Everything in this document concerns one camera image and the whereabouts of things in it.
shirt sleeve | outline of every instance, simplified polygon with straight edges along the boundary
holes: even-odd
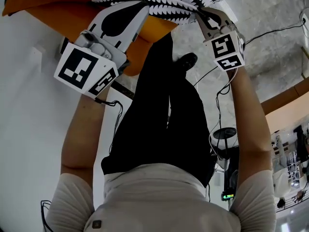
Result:
[[[272,172],[258,172],[236,192],[231,212],[239,217],[242,232],[275,231],[276,211]]]
[[[91,187],[78,176],[62,174],[45,219],[47,225],[54,232],[82,232],[93,212]]]

wire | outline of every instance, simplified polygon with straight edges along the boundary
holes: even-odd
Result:
[[[227,92],[226,92],[226,93],[222,93],[222,92],[221,92],[221,94],[222,94],[222,95],[226,95],[226,94],[227,94],[227,93],[228,93],[228,92],[230,91],[230,89],[231,89],[231,86],[229,85],[229,86],[227,86],[227,87],[228,87],[228,90],[227,90]]]
[[[205,75],[203,75],[193,86],[199,83],[200,80],[202,80],[205,76],[207,76],[210,72],[212,72],[214,69],[217,69],[218,66],[214,67],[212,70],[208,71]]]
[[[209,198],[209,203],[211,202],[211,186],[208,183],[208,198]]]
[[[301,16],[302,16],[302,14],[304,14],[304,11],[305,11],[306,9],[309,9],[309,7],[303,8],[303,10],[302,10],[302,11],[300,12],[300,14],[299,14],[299,22],[300,22],[300,23],[302,23],[302,18],[301,18]],[[304,28],[301,28],[301,29],[303,30],[303,33],[304,33],[305,37],[306,37],[307,39],[309,39],[309,37],[308,37],[307,34],[305,33]]]
[[[227,87],[228,87],[228,91],[230,91],[230,84],[231,84],[231,82],[234,80],[234,78],[235,78],[235,76],[236,76],[236,74],[237,74],[237,71],[238,71],[238,68],[236,68],[236,69],[234,70],[234,73],[233,73],[232,78],[228,81],[227,84],[225,84],[225,85],[223,86],[223,88],[217,93],[217,96],[216,96],[216,104],[217,104],[217,108],[218,108],[218,110],[219,110],[219,119],[218,119],[217,124],[216,124],[216,125],[212,128],[212,130],[210,131],[209,137],[208,137],[209,145],[211,146],[211,149],[213,150],[213,152],[214,152],[214,153],[216,154],[216,156],[217,156],[217,168],[215,168],[215,169],[213,170],[212,176],[214,175],[214,172],[215,172],[215,171],[218,169],[218,167],[219,167],[219,156],[218,156],[218,153],[214,150],[214,148],[212,147],[212,144],[211,144],[211,133],[212,133],[212,131],[217,127],[218,124],[220,125],[220,129],[221,129],[221,109],[220,109],[220,104],[219,104],[219,95],[220,95],[220,94],[226,95],[228,92],[222,93],[222,91],[225,90]],[[217,141],[217,148],[218,148],[218,145],[219,145],[220,133],[219,133],[219,137],[218,137],[218,141]]]
[[[114,137],[115,137],[115,135],[116,135],[116,131],[117,131],[117,127],[118,127],[120,118],[121,118],[122,113],[123,113],[123,111],[124,111],[124,107],[123,107],[123,105],[121,104],[120,101],[109,102],[109,101],[102,101],[102,100],[99,99],[99,98],[95,98],[95,102],[100,103],[100,104],[105,104],[105,105],[108,105],[108,106],[116,106],[116,104],[119,104],[119,105],[120,105],[120,110],[119,110],[119,113],[118,113],[118,116],[117,116],[117,119],[116,119],[116,123],[115,123],[114,135],[113,135],[113,137],[112,137],[112,143],[111,143],[110,149],[109,149],[109,153],[111,153],[112,144],[113,144],[113,141],[114,141]]]
[[[236,140],[235,140],[235,142],[233,143],[232,148],[234,147],[234,145],[235,145],[235,143],[236,143],[237,139],[238,139],[238,134],[237,134],[237,136],[236,136]]]
[[[293,27],[289,27],[289,28],[282,28],[282,29],[276,29],[276,30],[272,30],[272,31],[269,31],[269,32],[266,32],[266,33],[263,33],[261,35],[258,35],[252,39],[250,39],[246,44],[249,44],[251,43],[252,41],[266,35],[266,34],[269,34],[269,33],[274,33],[274,32],[280,32],[280,31],[284,31],[284,30],[287,30],[287,29],[293,29],[293,28],[301,28],[303,25],[305,24],[305,21],[303,21],[303,24],[302,25],[299,25],[299,26],[293,26]]]
[[[49,231],[53,232],[53,230],[48,226],[46,220],[45,220],[45,214],[44,214],[44,208],[48,209],[49,208],[47,206],[45,206],[46,204],[47,205],[51,205],[51,201],[49,200],[42,200],[41,201],[41,217],[42,217],[42,223],[43,223],[43,228],[44,228],[44,231],[47,232],[46,229],[48,229]]]

concrete floor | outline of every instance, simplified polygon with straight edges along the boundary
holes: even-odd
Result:
[[[308,2],[308,0],[224,0],[220,3],[230,7],[233,14],[229,16],[234,18],[239,31],[248,41],[269,30],[300,25],[299,14]],[[187,79],[192,84],[215,66],[207,53],[203,43],[204,37],[196,22],[178,26],[172,32],[172,36],[174,58],[188,52],[194,52],[198,56],[196,66],[187,74]],[[246,46],[246,69],[261,102],[303,80],[301,73],[306,65],[306,59],[301,46],[307,46],[306,39],[302,28],[295,28],[266,35]],[[137,79],[138,76],[123,75],[119,78],[119,82],[134,92]],[[218,121],[215,96],[226,82],[226,74],[216,69],[197,86],[210,130]],[[219,101],[222,108],[222,126],[234,127],[235,115],[231,93],[220,96]],[[233,144],[235,139],[231,138],[229,144]]]

